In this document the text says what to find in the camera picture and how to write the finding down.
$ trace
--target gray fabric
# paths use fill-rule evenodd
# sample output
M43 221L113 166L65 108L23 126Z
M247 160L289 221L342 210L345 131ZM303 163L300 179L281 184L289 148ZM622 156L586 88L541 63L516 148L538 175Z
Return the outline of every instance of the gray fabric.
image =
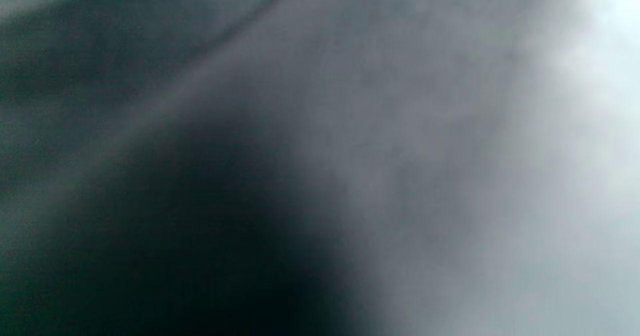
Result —
M632 1L192 1L3 83L3 334L637 333Z

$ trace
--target gray cloth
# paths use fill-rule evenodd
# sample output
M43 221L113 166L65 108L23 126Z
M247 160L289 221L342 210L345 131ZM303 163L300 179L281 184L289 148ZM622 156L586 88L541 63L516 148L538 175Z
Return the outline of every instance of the gray cloth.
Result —
M0 334L638 333L600 8L46 2L2 3Z

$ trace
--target blurry surface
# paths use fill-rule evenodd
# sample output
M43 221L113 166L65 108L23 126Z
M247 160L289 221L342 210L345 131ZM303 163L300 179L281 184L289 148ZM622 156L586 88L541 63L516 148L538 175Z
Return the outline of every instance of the blurry surface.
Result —
M640 331L637 0L166 1L2 27L3 334Z

